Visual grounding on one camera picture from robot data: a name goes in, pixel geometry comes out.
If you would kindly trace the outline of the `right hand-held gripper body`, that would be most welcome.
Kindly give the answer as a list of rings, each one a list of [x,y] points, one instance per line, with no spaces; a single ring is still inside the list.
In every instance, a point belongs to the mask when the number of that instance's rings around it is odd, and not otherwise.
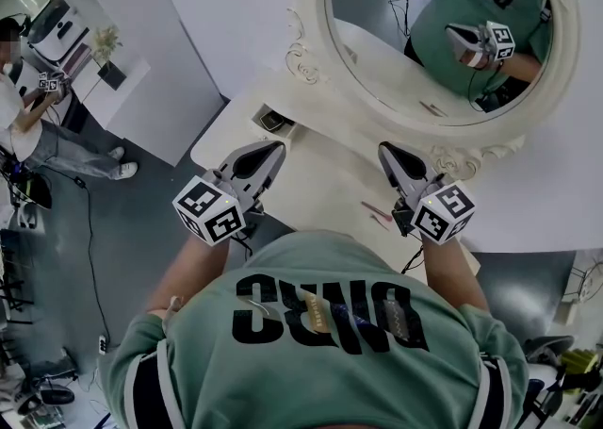
[[[406,237],[416,230],[442,245],[461,234],[475,213],[475,199],[463,181],[445,184],[440,175],[421,182],[398,203],[398,227]]]

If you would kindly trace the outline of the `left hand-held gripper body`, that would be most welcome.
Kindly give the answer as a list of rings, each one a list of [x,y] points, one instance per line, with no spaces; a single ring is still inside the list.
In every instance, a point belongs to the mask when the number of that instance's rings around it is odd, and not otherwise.
[[[193,176],[172,200],[184,226],[206,244],[220,244],[247,226],[262,208],[259,197],[271,175],[258,171],[247,177],[232,170],[209,170]]]

